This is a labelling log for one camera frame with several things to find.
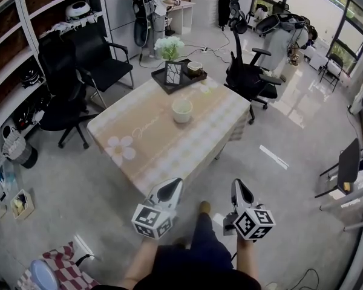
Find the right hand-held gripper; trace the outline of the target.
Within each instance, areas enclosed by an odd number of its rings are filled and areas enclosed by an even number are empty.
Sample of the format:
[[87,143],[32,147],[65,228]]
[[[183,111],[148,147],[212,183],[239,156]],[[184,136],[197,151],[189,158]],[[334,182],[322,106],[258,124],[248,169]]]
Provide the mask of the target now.
[[238,234],[244,240],[262,239],[275,225],[270,210],[255,202],[253,193],[239,178],[231,185],[233,211],[223,220],[223,235]]

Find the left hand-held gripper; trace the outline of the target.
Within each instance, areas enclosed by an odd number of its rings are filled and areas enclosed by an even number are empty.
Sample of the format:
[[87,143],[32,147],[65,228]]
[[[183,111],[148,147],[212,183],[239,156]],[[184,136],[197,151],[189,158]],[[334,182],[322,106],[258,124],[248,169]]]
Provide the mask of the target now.
[[173,227],[183,189],[181,178],[168,179],[154,186],[131,219],[136,233],[154,240],[162,238]]

